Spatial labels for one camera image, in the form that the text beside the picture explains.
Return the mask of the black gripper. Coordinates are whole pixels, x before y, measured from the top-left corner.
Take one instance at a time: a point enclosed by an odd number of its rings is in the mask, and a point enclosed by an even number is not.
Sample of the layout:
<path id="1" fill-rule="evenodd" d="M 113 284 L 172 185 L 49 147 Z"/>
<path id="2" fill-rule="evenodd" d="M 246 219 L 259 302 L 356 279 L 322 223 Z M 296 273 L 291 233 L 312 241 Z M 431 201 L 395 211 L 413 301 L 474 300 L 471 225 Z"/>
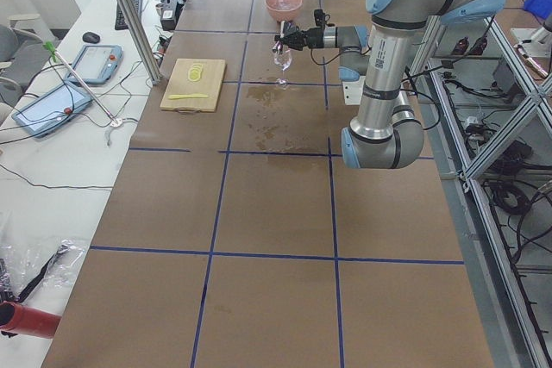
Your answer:
<path id="1" fill-rule="evenodd" d="M 301 51 L 304 48 L 322 49 L 324 48 L 324 30 L 321 28 L 309 28 L 300 30 L 294 22 L 280 23 L 280 36 L 291 36 L 292 41 L 278 41 L 278 51 L 283 52 L 286 48 Z"/>

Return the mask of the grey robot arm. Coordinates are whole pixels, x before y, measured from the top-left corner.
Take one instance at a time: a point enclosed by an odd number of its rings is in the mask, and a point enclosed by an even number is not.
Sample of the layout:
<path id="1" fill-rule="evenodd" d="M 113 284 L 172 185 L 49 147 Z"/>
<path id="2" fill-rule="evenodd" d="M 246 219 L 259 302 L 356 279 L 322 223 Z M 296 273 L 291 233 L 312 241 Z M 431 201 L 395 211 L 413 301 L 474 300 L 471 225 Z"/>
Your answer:
<path id="1" fill-rule="evenodd" d="M 413 35 L 431 16 L 445 25 L 473 22 L 496 15 L 505 1 L 366 0 L 371 28 L 329 28 L 318 16 L 307 30 L 285 23 L 274 39 L 294 50 L 337 47 L 350 79 L 366 73 L 358 114 L 342 130 L 343 161 L 350 168 L 399 169 L 417 159 L 424 142 L 423 127 L 401 90 Z"/>

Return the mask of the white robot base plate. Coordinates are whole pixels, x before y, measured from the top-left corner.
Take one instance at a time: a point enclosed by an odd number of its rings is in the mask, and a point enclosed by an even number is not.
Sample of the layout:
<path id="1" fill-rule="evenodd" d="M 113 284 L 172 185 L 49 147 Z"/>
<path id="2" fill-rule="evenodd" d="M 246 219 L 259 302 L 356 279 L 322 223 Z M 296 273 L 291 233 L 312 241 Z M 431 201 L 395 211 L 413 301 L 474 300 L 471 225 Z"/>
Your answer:
<path id="1" fill-rule="evenodd" d="M 395 65 L 378 69 L 369 64 L 364 70 L 340 65 L 338 72 L 347 105 L 360 104 L 363 97 L 394 106 L 411 104 L 406 93 L 400 91 L 400 75 Z"/>

